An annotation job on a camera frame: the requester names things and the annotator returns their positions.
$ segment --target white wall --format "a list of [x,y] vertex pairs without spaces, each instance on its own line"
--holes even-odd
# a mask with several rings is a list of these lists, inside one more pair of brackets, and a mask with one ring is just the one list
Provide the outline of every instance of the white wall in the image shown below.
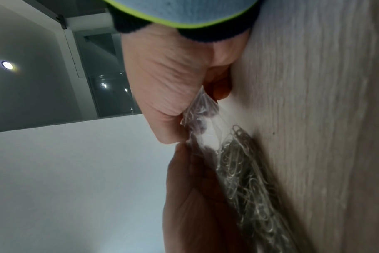
[[0,253],[162,253],[174,146],[143,115],[0,133]]
[[0,131],[82,119],[55,34],[0,5]]

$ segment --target wooden table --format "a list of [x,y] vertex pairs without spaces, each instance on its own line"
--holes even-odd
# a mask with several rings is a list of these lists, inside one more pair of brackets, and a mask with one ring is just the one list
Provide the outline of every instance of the wooden table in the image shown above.
[[232,74],[304,251],[379,253],[379,0],[267,0]]

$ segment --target plastic bag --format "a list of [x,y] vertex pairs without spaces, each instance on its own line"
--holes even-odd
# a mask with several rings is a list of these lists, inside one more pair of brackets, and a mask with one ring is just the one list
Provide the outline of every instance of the plastic bag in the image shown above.
[[216,170],[237,225],[252,252],[298,252],[274,179],[252,138],[202,88],[184,112],[193,153]]

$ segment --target jacket sleeve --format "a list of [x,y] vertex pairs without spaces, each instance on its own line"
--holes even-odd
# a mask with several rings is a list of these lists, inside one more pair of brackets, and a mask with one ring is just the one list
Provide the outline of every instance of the jacket sleeve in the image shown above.
[[225,40],[246,31],[260,11],[260,0],[104,1],[116,30],[121,33],[132,33],[148,24],[159,23],[200,42]]

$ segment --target black knit cuff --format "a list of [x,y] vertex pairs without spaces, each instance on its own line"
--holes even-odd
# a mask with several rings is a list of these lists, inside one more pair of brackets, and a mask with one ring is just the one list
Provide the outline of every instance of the black knit cuff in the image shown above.
[[[259,16],[260,2],[261,0],[255,3],[251,8],[249,8],[240,16],[237,16],[230,20],[203,28],[178,28],[177,30],[182,36],[199,42],[216,42],[232,38],[238,34],[243,33],[253,25]],[[120,11],[110,4],[107,6],[109,8],[110,14],[113,17],[113,23],[118,32],[132,33],[152,23],[150,21]]]

